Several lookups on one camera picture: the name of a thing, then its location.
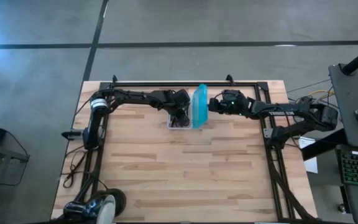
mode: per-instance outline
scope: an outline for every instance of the paper sheet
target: paper sheet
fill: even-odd
[[[303,149],[304,147],[313,144],[316,140],[311,139],[311,138],[305,138],[305,137],[300,137],[299,138],[299,147],[301,149]],[[317,158],[313,157],[311,159],[308,159],[307,161],[305,161],[305,167],[306,167],[306,171],[307,172],[313,172],[315,174],[318,173],[317,170]]]

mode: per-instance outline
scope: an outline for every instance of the wooden table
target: wooden table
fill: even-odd
[[[284,82],[267,82],[271,101],[288,103]],[[99,89],[99,84],[84,82],[78,107]],[[214,97],[228,88],[255,98],[253,88],[239,86],[209,87],[208,95]],[[195,90],[184,89],[190,93]],[[75,117],[73,127],[85,128],[89,117],[87,104]],[[276,122],[287,126],[285,118],[276,118]],[[72,141],[68,150],[81,145],[81,140]],[[65,159],[62,172],[69,171],[72,156]],[[286,146],[283,157],[291,191],[316,217],[301,152]],[[75,175],[70,189],[62,187],[64,178],[60,178],[52,218],[62,214],[65,204],[80,189],[82,174]],[[260,121],[242,116],[209,113],[202,129],[173,131],[167,129],[165,111],[147,105],[122,105],[109,117],[100,179],[126,194],[126,209],[117,222],[277,221]],[[285,200],[281,201],[286,210]]]

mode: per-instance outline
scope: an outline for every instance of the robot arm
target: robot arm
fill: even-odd
[[[190,122],[186,115],[186,108],[190,104],[190,97],[186,90],[155,90],[150,93],[138,91],[124,91],[120,89],[105,89],[94,93],[90,99],[91,117],[89,125],[83,131],[85,149],[99,147],[98,130],[103,117],[114,112],[118,106],[129,103],[138,105],[150,105],[158,110],[165,110],[175,118],[177,126],[187,126]]]
[[[224,90],[222,100],[211,98],[209,110],[220,114],[236,114],[250,119],[266,118],[268,116],[299,116],[303,121],[283,127],[277,126],[265,130],[270,147],[281,149],[288,138],[303,135],[307,132],[331,131],[336,128],[338,112],[322,104],[313,104],[313,99],[303,97],[296,104],[269,104],[245,97],[239,90]]]

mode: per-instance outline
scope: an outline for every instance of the concrete floor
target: concrete floor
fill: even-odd
[[[101,5],[0,1],[0,44],[92,43]],[[99,42],[309,40],[358,40],[358,0],[115,0]],[[89,53],[0,50],[0,127],[31,155],[22,183],[0,188],[0,223],[48,220],[67,146],[60,133],[73,121]],[[231,74],[237,80],[284,80],[292,90],[329,78],[330,64],[356,55],[358,45],[98,49],[89,79],[222,80]],[[288,96],[329,87],[325,82]],[[319,158],[319,166],[330,159]],[[352,222],[336,211],[339,188],[316,177],[310,181],[320,218]]]

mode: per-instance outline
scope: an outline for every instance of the desk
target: desk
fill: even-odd
[[[99,85],[100,82],[84,82],[78,107],[99,90]],[[283,81],[268,81],[268,87],[272,102],[288,102]],[[195,90],[183,88],[190,93]],[[208,97],[228,88],[255,98],[253,88],[242,86],[209,86]],[[89,117],[87,104],[75,117],[73,128],[85,128]],[[287,125],[285,118],[276,121],[277,125]],[[80,140],[72,141],[68,150],[81,145]],[[72,156],[65,159],[62,172],[69,171]],[[316,217],[301,152],[288,146],[283,158],[292,192]],[[80,189],[82,174],[75,175],[70,189],[62,187],[64,178],[60,178],[52,218],[62,214],[65,204]],[[126,194],[126,209],[117,217],[118,222],[277,221],[260,121],[241,116],[209,113],[202,129],[173,131],[167,129],[165,111],[145,105],[122,105],[109,115],[99,178],[109,188]]]

